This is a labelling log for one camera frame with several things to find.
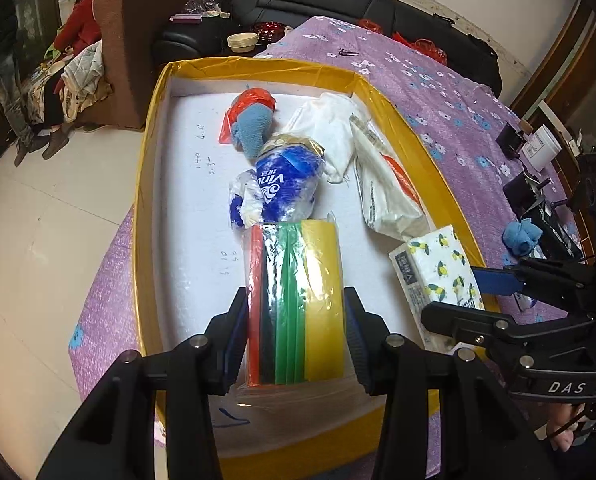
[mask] black leather sofa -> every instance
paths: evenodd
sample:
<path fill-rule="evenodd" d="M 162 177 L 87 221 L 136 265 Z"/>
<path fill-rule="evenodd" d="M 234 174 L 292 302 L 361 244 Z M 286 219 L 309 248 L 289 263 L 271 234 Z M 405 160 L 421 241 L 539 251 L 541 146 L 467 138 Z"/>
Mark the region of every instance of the black leather sofa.
<path fill-rule="evenodd" d="M 209 18 L 199 25 L 169 24 L 153 43 L 156 64 L 181 59 L 229 55 L 226 37 L 255 23 L 281 22 L 298 27 L 313 16 L 329 16 L 348 23 L 367 18 L 391 37 L 397 31 L 409 41 L 433 41 L 447 54 L 450 68 L 502 91 L 497 54 L 484 41 L 463 34 L 448 18 L 427 14 L 397 0 L 222 0 L 231 18 Z"/>

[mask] stack of bowls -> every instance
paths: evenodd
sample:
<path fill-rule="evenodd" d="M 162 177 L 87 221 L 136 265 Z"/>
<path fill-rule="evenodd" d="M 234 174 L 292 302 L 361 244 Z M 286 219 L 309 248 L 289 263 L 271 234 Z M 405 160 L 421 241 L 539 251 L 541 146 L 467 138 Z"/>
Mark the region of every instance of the stack of bowls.
<path fill-rule="evenodd" d="M 256 43 L 257 34 L 255 32 L 241 32 L 227 38 L 227 45 L 237 54 L 254 50 Z"/>

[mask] jeans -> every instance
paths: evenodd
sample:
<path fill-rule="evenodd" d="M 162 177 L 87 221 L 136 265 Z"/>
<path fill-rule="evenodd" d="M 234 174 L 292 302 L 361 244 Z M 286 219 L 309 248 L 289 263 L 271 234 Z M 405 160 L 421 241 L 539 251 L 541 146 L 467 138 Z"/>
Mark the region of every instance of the jeans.
<path fill-rule="evenodd" d="M 11 52 L 0 56 L 0 104 L 11 129 L 14 130 L 21 142 L 29 147 L 34 133 L 27 123 L 23 110 L 20 76 Z"/>

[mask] blue glove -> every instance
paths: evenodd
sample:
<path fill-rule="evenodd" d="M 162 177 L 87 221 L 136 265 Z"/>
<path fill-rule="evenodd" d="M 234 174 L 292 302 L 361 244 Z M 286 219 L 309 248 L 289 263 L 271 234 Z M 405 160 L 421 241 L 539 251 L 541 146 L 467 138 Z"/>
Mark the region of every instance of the blue glove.
<path fill-rule="evenodd" d="M 526 256 L 535 249 L 541 236 L 542 229 L 525 218 L 522 222 L 510 222 L 504 229 L 502 241 L 514 256 Z"/>
<path fill-rule="evenodd" d="M 254 103 L 242 110 L 231 126 L 231 139 L 249 160 L 255 160 L 267 142 L 271 131 L 273 112 L 261 103 Z"/>

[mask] yellow plastic roll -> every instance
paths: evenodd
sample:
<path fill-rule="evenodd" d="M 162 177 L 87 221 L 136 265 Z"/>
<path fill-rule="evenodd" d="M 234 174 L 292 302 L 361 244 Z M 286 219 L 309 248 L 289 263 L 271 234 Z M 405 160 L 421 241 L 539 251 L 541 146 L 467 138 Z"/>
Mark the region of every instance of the yellow plastic roll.
<path fill-rule="evenodd" d="M 345 316 L 335 224 L 324 220 L 301 222 L 305 291 L 304 378 L 321 381 L 345 372 Z"/>

